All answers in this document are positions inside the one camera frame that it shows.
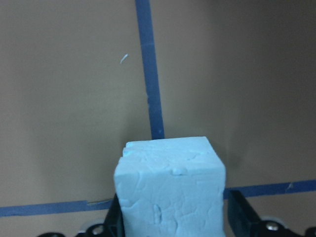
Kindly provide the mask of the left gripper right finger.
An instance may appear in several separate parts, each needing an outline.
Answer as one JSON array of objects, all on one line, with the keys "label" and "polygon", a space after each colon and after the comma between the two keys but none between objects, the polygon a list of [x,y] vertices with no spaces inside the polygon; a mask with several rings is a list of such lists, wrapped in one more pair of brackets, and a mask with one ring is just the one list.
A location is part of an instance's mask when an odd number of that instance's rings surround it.
[{"label": "left gripper right finger", "polygon": [[229,225],[236,237],[257,236],[262,220],[240,191],[229,191],[227,213]]}]

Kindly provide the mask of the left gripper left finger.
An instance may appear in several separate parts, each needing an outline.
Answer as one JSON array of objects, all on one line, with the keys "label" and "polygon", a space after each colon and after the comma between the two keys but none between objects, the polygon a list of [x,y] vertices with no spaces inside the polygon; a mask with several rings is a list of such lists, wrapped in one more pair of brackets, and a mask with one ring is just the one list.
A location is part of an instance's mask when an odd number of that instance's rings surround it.
[{"label": "left gripper left finger", "polygon": [[105,232],[106,237],[123,237],[123,218],[117,194],[105,218]]}]

